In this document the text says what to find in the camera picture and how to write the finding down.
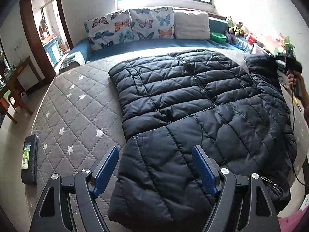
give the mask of blue gripper pad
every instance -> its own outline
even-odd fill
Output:
[[[92,193],[95,198],[104,193],[118,159],[119,151],[117,147],[111,147],[98,164],[94,163],[97,164],[96,168],[92,171],[92,185],[94,185]]]
[[[220,181],[218,171],[200,146],[192,148],[192,160],[206,191],[215,197],[218,193],[216,185]]]

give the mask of black puffer jacket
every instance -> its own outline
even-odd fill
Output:
[[[209,50],[124,61],[109,71],[119,93],[126,144],[109,219],[135,231],[201,230],[213,199],[191,158],[194,145],[235,174],[256,172],[290,200],[296,157],[289,109],[273,61],[254,56],[250,74]]]

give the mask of silver screw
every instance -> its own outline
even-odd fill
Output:
[[[81,171],[83,174],[89,174],[90,173],[90,169],[85,168]]]
[[[56,180],[56,179],[58,179],[58,177],[59,177],[59,175],[56,174],[56,173],[54,173],[54,174],[51,176],[52,180]]]
[[[255,179],[258,179],[260,176],[257,173],[253,173],[252,177],[255,178]]]
[[[230,171],[226,168],[221,168],[220,172],[223,174],[228,174]]]

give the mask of green bowl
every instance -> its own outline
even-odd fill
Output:
[[[227,37],[220,33],[211,33],[211,40],[214,40],[218,43],[224,43],[227,40]]]

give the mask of jacket zipper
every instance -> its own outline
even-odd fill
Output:
[[[175,59],[177,59],[178,61],[181,61],[188,68],[188,72],[191,73],[190,69],[189,69],[189,64],[186,61],[183,61],[183,60],[178,59],[178,58],[175,58]],[[200,89],[206,94],[207,99],[209,99],[213,103],[213,105],[217,106],[218,104],[212,99],[210,93],[204,88],[204,86],[202,85],[202,83],[198,79],[198,77],[195,76],[194,74],[190,74],[190,75],[193,77],[193,79],[195,80],[197,85],[200,87]]]
[[[279,187],[275,182],[271,181],[270,179],[266,178],[265,176],[261,176],[262,180],[266,183],[267,186],[279,197],[282,196],[283,189]]]

